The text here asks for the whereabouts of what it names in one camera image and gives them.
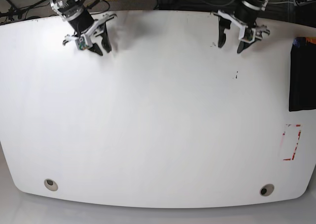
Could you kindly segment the black T-shirt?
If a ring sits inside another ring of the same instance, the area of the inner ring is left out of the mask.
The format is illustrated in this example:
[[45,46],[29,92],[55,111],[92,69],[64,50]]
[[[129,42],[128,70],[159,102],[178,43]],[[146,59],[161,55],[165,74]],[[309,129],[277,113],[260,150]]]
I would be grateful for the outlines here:
[[316,39],[297,37],[290,54],[289,111],[316,108]]

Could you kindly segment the red tape marker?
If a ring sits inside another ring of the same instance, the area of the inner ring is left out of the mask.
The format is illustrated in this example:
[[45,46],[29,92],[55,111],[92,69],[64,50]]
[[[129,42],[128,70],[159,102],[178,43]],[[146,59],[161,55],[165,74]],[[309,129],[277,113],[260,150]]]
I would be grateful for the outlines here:
[[280,148],[280,157],[283,161],[294,159],[299,144],[302,125],[286,124],[282,134],[282,144]]

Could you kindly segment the left table grommet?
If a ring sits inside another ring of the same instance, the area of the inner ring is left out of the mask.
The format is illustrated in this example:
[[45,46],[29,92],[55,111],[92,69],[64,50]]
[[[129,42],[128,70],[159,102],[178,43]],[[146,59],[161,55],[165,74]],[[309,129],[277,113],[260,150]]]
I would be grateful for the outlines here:
[[57,191],[58,190],[57,183],[51,179],[45,179],[44,186],[50,191]]

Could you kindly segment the table grommet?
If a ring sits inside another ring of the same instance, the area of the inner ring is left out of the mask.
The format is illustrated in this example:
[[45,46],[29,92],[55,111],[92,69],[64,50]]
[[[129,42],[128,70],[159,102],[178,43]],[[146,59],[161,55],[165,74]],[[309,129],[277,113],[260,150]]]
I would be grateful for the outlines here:
[[57,191],[58,190],[57,183],[51,179],[45,179],[44,186],[50,191]]
[[273,193],[275,186],[273,184],[266,184],[260,189],[261,196],[269,196]]

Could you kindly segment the right table grommet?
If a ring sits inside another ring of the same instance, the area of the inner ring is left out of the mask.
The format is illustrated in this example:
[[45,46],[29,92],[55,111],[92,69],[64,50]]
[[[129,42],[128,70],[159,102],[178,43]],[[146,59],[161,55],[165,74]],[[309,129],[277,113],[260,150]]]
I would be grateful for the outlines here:
[[266,184],[260,189],[261,196],[269,196],[273,193],[275,186],[273,184]]

